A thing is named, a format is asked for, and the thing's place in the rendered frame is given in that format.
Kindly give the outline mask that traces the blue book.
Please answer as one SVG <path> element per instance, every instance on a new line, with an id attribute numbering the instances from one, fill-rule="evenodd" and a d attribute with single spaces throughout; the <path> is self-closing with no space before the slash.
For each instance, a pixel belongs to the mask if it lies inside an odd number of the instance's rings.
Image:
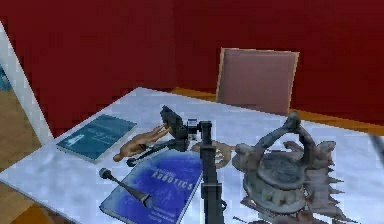
<path id="1" fill-rule="evenodd" d="M 202 161 L 197 152 L 165 150 L 139 162 L 122 180 L 146 194 L 143 200 L 117 186 L 100 204 L 105 214 L 125 224 L 179 224 L 202 178 Z"/>

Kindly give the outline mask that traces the brown flat round dish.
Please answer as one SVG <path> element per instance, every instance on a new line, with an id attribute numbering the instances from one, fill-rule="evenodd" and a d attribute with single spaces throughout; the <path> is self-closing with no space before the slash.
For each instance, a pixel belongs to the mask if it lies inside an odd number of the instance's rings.
<path id="1" fill-rule="evenodd" d="M 191 148 L 193 152 L 200 154 L 204 168 L 215 167 L 216 169 L 224 168 L 231 161 L 231 153 L 234 149 L 234 146 L 218 141 L 212 141 L 210 144 L 198 142 Z"/>

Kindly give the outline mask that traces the brown human figure statue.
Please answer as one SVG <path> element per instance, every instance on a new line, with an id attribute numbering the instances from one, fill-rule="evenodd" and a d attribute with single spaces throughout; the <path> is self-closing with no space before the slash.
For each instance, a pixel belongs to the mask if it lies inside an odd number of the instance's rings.
<path id="1" fill-rule="evenodd" d="M 140 154 L 146 150 L 149 143 L 154 143 L 172 131 L 165 123 L 155 127 L 152 131 L 134 136 L 130 141 L 120 147 L 117 154 L 113 156 L 115 162 L 120 162 L 123 158 L 128 158 Z"/>

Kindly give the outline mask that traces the teal book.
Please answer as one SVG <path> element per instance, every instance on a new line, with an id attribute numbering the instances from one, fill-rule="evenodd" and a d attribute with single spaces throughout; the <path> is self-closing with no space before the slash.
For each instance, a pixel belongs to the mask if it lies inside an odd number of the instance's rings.
<path id="1" fill-rule="evenodd" d="M 96 163 L 136 123 L 102 114 L 56 144 L 57 148 Z"/>

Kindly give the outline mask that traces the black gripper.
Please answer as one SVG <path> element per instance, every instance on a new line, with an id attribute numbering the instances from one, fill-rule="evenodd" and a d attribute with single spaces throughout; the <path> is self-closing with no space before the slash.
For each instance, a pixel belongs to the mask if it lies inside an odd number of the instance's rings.
<path id="1" fill-rule="evenodd" d="M 164 148 L 175 149 L 181 152 L 188 149 L 188 129 L 184 125 L 182 118 L 167 106 L 162 107 L 160 115 L 162 121 L 166 124 L 166 127 L 171 128 L 170 134 L 173 139 L 151 146 L 148 151 L 140 155 L 138 158 L 129 158 L 126 161 L 129 167 L 134 167 L 140 160 Z"/>

